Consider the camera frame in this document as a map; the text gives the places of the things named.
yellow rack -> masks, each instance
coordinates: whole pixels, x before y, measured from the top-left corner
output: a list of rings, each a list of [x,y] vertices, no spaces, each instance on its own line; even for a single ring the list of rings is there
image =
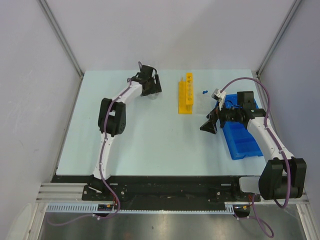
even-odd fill
[[[179,81],[179,99],[178,114],[192,114],[192,106],[194,104],[194,78],[191,72],[188,72]]]

gray wall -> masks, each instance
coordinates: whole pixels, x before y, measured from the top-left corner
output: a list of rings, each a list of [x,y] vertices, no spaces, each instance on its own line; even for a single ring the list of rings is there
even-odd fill
[[[257,69],[294,0],[48,0],[86,70]]]
[[[36,0],[0,2],[0,239],[57,158],[80,79]]]
[[[305,188],[320,220],[320,1],[305,0],[262,73],[281,139],[307,162]]]

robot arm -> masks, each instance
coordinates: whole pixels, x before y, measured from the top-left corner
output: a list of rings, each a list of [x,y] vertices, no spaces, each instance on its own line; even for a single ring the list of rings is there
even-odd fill
[[[97,179],[108,179],[111,175],[108,167],[110,149],[115,138],[125,130],[126,105],[138,96],[162,92],[157,70],[140,63],[139,67],[140,72],[128,78],[128,86],[125,89],[112,99],[104,98],[101,101],[98,118],[101,132],[100,154],[93,171],[93,176]]]
[[[260,147],[266,166],[261,176],[244,176],[239,180],[243,192],[260,194],[265,200],[276,200],[286,198],[287,193],[287,172],[283,154],[288,159],[290,166],[290,198],[300,198],[306,176],[307,165],[302,158],[295,158],[294,155],[280,141],[273,130],[270,120],[267,119],[265,126],[266,112],[256,107],[253,91],[242,91],[237,93],[237,107],[226,108],[224,103],[226,92],[216,89],[212,95],[219,101],[218,105],[207,115],[208,121],[200,127],[200,130],[216,134],[216,123],[219,119],[220,127],[223,128],[226,122],[238,122],[244,125],[248,132],[254,137]]]

blue bin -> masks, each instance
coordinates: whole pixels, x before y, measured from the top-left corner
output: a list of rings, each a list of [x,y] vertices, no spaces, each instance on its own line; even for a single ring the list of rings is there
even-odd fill
[[[229,94],[225,96],[224,102],[227,108],[237,108],[237,94]],[[256,140],[248,132],[248,130],[245,129],[245,126],[243,124],[238,122],[226,122],[222,130],[232,160],[263,155]]]

white table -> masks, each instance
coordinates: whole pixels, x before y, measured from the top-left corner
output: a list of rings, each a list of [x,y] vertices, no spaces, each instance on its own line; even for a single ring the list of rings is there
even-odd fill
[[[112,98],[137,71],[87,71],[74,109],[57,175],[91,175],[96,166],[100,131],[98,116],[103,98]],[[193,73],[192,115],[178,114],[178,82]],[[222,129],[218,134],[200,131],[216,101],[210,95],[239,77],[252,77],[238,70],[159,70],[162,93],[157,99],[138,97],[126,106],[126,128],[110,153],[112,175],[221,176],[260,175],[263,157],[232,160]],[[228,94],[254,91],[255,83],[241,80],[226,89]]]

